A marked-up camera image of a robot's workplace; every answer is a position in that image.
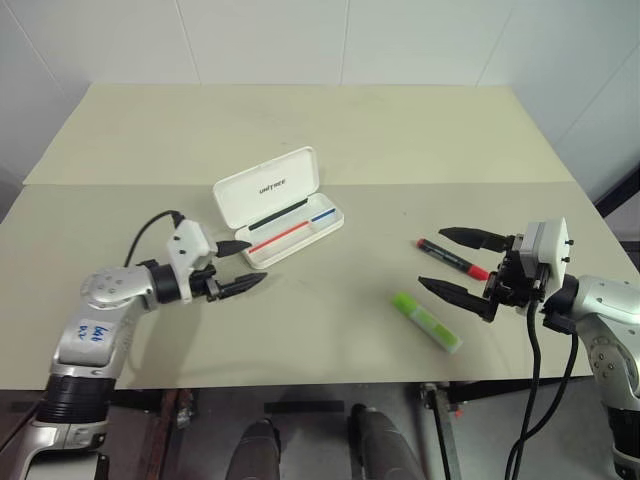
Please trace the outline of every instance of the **wall tile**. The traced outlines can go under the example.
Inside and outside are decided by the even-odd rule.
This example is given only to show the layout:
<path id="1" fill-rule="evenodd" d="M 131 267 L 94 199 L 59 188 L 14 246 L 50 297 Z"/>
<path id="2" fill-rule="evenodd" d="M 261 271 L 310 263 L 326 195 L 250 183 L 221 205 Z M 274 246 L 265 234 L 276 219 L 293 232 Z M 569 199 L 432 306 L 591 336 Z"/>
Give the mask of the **wall tile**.
<path id="1" fill-rule="evenodd" d="M 0 2 L 0 164 L 23 179 L 73 105 Z"/>
<path id="2" fill-rule="evenodd" d="M 553 143 L 637 43 L 637 0 L 519 0 L 480 84 L 512 85 Z"/>
<path id="3" fill-rule="evenodd" d="M 76 99 L 89 82 L 193 83 L 174 0 L 7 0 Z"/>
<path id="4" fill-rule="evenodd" d="M 337 84 L 346 0 L 180 0 L 203 83 Z"/>
<path id="5" fill-rule="evenodd" d="M 640 164 L 639 64 L 636 49 L 555 146 L 594 201 Z"/>
<path id="6" fill-rule="evenodd" d="M 344 83 L 474 85 L 510 0 L 351 0 Z"/>

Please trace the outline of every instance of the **green highlighter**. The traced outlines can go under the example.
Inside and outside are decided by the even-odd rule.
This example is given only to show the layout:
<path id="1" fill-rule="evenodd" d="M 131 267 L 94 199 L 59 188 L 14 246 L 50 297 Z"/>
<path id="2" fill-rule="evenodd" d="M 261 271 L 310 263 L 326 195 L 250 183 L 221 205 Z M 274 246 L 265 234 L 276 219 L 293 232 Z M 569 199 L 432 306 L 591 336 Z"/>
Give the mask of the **green highlighter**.
<path id="1" fill-rule="evenodd" d="M 397 293 L 391 302 L 447 352 L 454 353 L 462 345 L 460 337 L 433 318 L 433 315 L 408 293 Z"/>

